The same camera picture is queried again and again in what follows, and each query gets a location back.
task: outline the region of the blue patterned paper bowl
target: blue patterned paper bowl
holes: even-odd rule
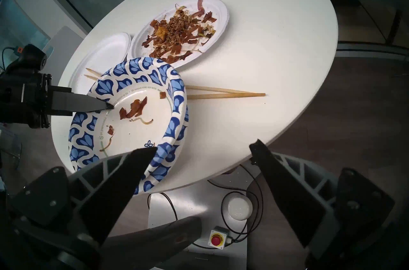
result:
[[[159,93],[165,92],[166,99]],[[150,190],[169,172],[182,149],[189,123],[186,89],[180,75],[160,59],[136,58],[106,71],[88,95],[115,106],[112,110],[76,113],[69,129],[69,157],[75,170],[108,156],[137,148],[158,147],[135,194]],[[120,120],[121,107],[130,110],[135,99],[147,104],[135,119]],[[114,135],[108,133],[109,126]]]

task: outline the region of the white paper plate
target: white paper plate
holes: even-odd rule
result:
[[[88,52],[72,74],[68,83],[68,86],[72,88],[72,92],[87,94],[95,81],[84,77],[84,74],[92,75],[85,68],[92,69],[101,74],[104,73],[126,58],[130,44],[131,36],[124,32],[101,40]]]
[[[186,0],[178,2],[177,4],[180,6],[186,6],[187,9],[190,11],[190,14],[197,12],[197,0]],[[214,27],[216,33],[204,46],[197,47],[196,45],[183,44],[182,50],[184,49],[191,50],[193,49],[193,47],[195,47],[195,49],[199,49],[201,52],[204,53],[217,41],[217,39],[222,35],[224,30],[226,29],[227,22],[229,21],[229,11],[227,10],[226,5],[224,5],[224,3],[220,0],[203,0],[202,5],[203,8],[205,9],[205,14],[211,11],[212,17],[217,19],[217,21],[215,21],[214,23],[207,22]],[[169,20],[173,15],[175,15],[175,11],[176,11],[175,5],[171,5],[164,12],[160,13],[158,16],[155,16],[154,18],[149,20],[145,27],[132,39],[131,46],[129,47],[127,56],[128,60],[138,57],[149,56],[149,54],[153,51],[153,46],[150,45],[148,48],[142,47],[142,43],[146,40],[148,35],[151,35],[153,33],[153,27],[149,26],[149,24],[154,19],[156,19],[157,21],[161,21],[164,18],[166,20]],[[205,42],[206,40],[207,38],[201,38],[199,42]],[[186,57],[185,60],[176,61],[175,63],[172,63],[171,66],[173,66],[174,68],[180,67],[188,62],[191,62],[200,55],[201,55],[200,52],[194,51],[193,54]]]

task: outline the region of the red button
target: red button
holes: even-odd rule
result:
[[[220,245],[220,238],[218,237],[218,236],[214,236],[213,238],[212,238],[212,245],[213,246],[219,246]]]

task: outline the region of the food scraps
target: food scraps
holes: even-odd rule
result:
[[[103,146],[102,149],[100,149],[100,152],[105,151],[111,145],[112,137],[114,136],[114,134],[115,134],[114,133],[114,128],[111,125],[109,125],[108,135],[111,135],[111,137],[109,138],[108,145],[106,145],[106,147]]]
[[[197,12],[189,14],[186,6],[176,8],[176,12],[167,22],[165,19],[160,22],[152,20],[150,26],[154,31],[148,35],[142,46],[147,48],[152,43],[154,51],[149,54],[150,57],[160,58],[166,63],[174,63],[179,60],[185,60],[195,49],[184,50],[183,44],[204,46],[216,32],[209,24],[202,26],[207,22],[214,23],[217,19],[212,17],[212,12],[204,14],[203,0],[197,0]],[[199,43],[201,38],[207,38],[206,42]]]
[[[145,98],[142,100],[135,100],[131,103],[131,110],[129,113],[126,112],[126,109],[123,107],[120,109],[120,119],[124,118],[131,118],[133,116],[138,117],[142,115],[142,110],[144,109],[146,103],[148,102],[148,97],[145,96]]]

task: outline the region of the tofu piece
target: tofu piece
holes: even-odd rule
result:
[[[168,34],[168,30],[165,27],[159,27],[156,31],[155,36],[158,36],[162,41],[165,41],[166,35]]]

